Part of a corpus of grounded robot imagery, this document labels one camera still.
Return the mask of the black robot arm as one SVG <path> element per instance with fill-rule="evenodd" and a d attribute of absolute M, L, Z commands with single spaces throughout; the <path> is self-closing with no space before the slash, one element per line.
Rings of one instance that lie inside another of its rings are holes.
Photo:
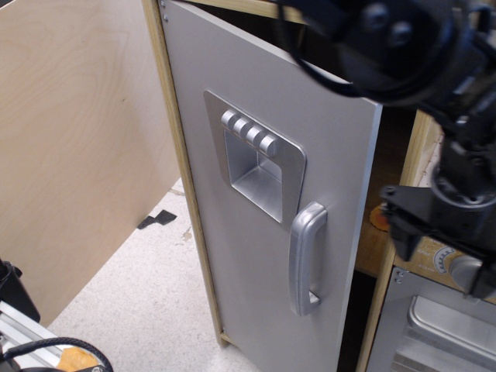
<path fill-rule="evenodd" d="M 346 80 L 328 79 L 293 44 L 285 8 L 338 50 Z M 429 188 L 383 188 L 384 214 L 403 260 L 429 236 L 481 262 L 468 295 L 495 295 L 495 48 L 492 7 L 472 1 L 279 1 L 294 61 L 339 95 L 410 106 L 444 140 Z"/>

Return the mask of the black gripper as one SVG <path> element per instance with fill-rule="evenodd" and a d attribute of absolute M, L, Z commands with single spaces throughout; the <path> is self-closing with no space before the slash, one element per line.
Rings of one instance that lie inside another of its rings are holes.
<path fill-rule="evenodd" d="M 465 292 L 495 296 L 495 192 L 462 195 L 437 186 L 386 186 L 384 214 L 399 257 L 410 261 L 423 236 L 482 262 Z"/>

